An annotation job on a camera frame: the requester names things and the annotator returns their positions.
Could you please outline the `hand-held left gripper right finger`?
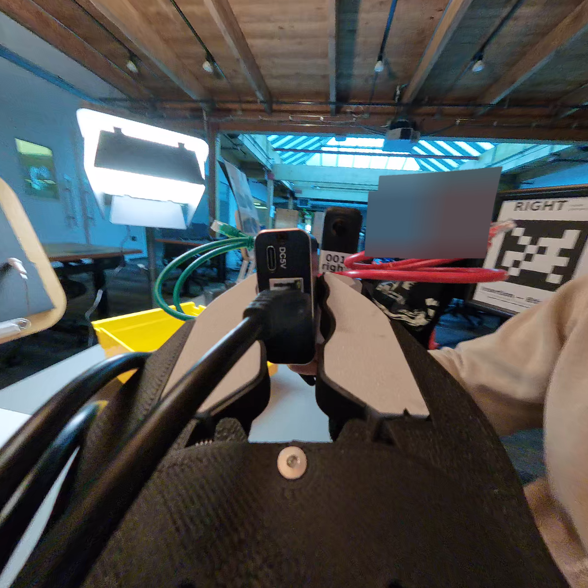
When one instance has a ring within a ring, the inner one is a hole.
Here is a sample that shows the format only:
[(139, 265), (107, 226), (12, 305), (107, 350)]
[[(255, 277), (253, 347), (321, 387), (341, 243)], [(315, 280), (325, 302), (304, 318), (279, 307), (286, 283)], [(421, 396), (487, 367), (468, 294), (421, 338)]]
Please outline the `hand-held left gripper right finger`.
[(387, 316), (351, 278), (321, 277), (316, 400), (338, 435), (350, 420), (412, 417), (429, 408)]

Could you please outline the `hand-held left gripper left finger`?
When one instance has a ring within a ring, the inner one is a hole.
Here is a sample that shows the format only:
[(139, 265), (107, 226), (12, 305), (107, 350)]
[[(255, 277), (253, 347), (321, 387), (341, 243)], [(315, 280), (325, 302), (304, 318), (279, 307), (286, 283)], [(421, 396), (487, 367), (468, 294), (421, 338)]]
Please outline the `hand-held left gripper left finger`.
[(204, 430), (214, 430), (217, 423), (230, 417), (244, 430), (269, 402), (270, 380), (266, 352), (254, 341), (233, 366), (227, 360), (234, 351), (209, 357), (209, 377), (217, 382), (209, 396), (195, 382), (194, 367), (207, 356), (243, 320), (243, 313), (258, 294), (256, 276), (250, 276), (224, 292), (193, 321), (160, 398), (160, 426), (181, 430), (193, 419), (203, 419)]

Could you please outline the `black ethernet splitter box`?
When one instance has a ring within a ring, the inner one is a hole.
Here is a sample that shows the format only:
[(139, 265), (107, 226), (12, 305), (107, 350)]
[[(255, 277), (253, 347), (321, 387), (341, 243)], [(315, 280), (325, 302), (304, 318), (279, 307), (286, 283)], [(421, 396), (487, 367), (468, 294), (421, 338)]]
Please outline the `black ethernet splitter box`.
[(271, 229), (254, 239), (258, 293), (296, 290), (306, 295), (307, 309), (286, 331), (265, 343), (273, 364), (309, 364), (315, 355), (315, 286), (318, 276), (318, 243), (298, 228)]

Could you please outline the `yellow plastic bin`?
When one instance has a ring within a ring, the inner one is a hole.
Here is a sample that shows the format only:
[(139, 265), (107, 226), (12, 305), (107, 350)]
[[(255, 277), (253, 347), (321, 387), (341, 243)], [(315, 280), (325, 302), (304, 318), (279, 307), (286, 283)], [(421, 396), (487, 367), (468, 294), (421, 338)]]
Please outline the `yellow plastic bin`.
[[(232, 305), (220, 301), (220, 304), (212, 303), (206, 308), (190, 301), (180, 306), (190, 318), (197, 318), (202, 313), (206, 316), (201, 320), (201, 324), (197, 325), (195, 332), (189, 335), (187, 342), (180, 345), (179, 364), (173, 368), (171, 382), (166, 385), (165, 391), (168, 391), (188, 370), (192, 361), (198, 361), (210, 347), (240, 323), (247, 303)], [(106, 356), (114, 357), (130, 352), (155, 352), (170, 340), (185, 322), (156, 308), (95, 320), (91, 324)]]

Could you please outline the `person's right forearm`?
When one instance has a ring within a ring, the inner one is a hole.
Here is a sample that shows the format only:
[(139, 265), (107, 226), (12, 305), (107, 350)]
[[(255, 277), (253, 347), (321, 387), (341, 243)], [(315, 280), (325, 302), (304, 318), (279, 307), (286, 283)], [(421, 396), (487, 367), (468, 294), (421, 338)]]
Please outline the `person's right forearm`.
[(587, 278), (487, 336), (430, 352), (470, 393), (499, 436), (538, 428), (587, 437)]

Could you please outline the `poster board on easel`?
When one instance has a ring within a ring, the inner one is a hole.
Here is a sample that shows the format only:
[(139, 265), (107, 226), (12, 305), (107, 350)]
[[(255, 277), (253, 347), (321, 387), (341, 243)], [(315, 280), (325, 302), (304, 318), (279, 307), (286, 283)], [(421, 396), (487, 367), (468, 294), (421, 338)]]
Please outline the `poster board on easel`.
[(235, 197), (239, 228), (254, 238), (260, 232), (260, 223), (246, 175), (228, 161), (224, 162), (224, 171)]

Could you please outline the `ceiling projector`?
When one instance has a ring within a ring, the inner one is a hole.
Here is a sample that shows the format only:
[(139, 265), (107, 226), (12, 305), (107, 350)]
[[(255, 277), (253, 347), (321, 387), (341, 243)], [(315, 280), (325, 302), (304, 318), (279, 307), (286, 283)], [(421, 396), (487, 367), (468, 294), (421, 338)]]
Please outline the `ceiling projector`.
[(415, 121), (399, 118), (388, 124), (385, 142), (417, 143), (420, 135), (420, 129)]

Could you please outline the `wooden office desk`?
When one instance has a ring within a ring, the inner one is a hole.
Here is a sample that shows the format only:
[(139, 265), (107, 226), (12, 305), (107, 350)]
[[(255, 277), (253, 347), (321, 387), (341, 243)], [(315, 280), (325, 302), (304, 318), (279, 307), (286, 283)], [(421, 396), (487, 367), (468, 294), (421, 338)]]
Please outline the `wooden office desk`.
[(86, 291), (82, 283), (73, 280), (74, 276), (92, 277), (95, 299), (90, 316), (97, 313), (99, 319), (106, 319), (110, 311), (106, 271), (124, 267), (129, 255), (143, 255), (143, 251), (136, 247), (81, 243), (46, 243), (42, 246), (54, 267), (67, 300), (79, 297)]

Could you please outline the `framed marker sign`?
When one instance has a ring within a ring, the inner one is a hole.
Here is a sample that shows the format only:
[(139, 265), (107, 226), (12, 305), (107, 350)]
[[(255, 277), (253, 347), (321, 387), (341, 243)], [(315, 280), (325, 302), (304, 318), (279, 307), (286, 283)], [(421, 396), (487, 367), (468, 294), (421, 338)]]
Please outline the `framed marker sign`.
[(587, 185), (498, 192), (492, 221), (515, 224), (492, 240), (482, 264), (506, 279), (472, 286), (467, 304), (511, 317), (587, 275)]

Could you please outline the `studio light panel on stand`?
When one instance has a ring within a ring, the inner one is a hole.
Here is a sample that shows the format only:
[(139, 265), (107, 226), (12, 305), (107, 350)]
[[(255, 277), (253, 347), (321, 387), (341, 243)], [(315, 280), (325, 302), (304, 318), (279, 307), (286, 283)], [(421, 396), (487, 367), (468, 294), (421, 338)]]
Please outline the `studio light panel on stand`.
[(101, 217), (138, 229), (146, 246), (149, 307), (156, 279), (155, 232), (189, 227), (205, 193), (205, 140), (83, 107), (82, 163)]

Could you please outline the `person's beige hoodie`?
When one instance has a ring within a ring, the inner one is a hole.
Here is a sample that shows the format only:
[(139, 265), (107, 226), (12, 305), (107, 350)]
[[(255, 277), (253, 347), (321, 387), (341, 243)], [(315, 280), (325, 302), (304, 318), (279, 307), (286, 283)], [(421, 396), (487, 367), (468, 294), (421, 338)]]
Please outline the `person's beige hoodie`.
[(546, 474), (524, 488), (549, 554), (571, 587), (587, 587), (586, 441), (546, 432)]

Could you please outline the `green wall picture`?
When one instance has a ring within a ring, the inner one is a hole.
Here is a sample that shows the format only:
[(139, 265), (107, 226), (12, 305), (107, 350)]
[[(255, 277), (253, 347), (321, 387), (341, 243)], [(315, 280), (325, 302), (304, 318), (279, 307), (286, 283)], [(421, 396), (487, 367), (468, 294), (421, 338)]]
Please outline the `green wall picture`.
[(58, 201), (53, 151), (19, 138), (15, 138), (15, 145), (26, 194), (44, 201)]

